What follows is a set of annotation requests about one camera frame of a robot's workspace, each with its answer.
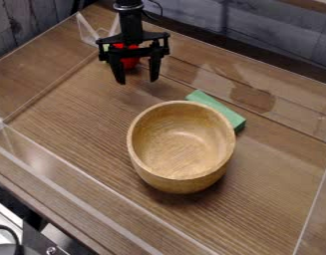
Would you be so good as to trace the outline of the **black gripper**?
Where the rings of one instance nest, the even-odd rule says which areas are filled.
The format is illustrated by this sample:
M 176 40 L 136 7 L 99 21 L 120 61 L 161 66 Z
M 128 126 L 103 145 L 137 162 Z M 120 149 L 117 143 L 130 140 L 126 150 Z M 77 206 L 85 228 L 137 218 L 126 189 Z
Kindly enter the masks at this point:
M 154 82 L 160 78 L 162 59 L 170 53 L 169 38 L 170 33 L 168 32 L 145 31 L 138 42 L 128 42 L 124 34 L 97 40 L 99 60 L 110 63 L 116 79 L 121 85 L 126 83 L 122 59 L 128 58 L 150 58 L 150 80 Z

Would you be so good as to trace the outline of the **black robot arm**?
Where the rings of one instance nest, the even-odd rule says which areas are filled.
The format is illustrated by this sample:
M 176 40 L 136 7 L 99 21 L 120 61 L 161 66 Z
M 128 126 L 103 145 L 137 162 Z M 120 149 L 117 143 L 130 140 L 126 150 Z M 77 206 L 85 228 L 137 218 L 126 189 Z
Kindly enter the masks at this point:
M 128 82 L 124 60 L 148 58 L 150 80 L 161 76 L 164 57 L 170 54 L 168 32 L 150 32 L 144 27 L 144 0 L 116 0 L 114 9 L 120 14 L 121 33 L 97 40 L 99 60 L 110 64 L 114 77 L 121 85 Z

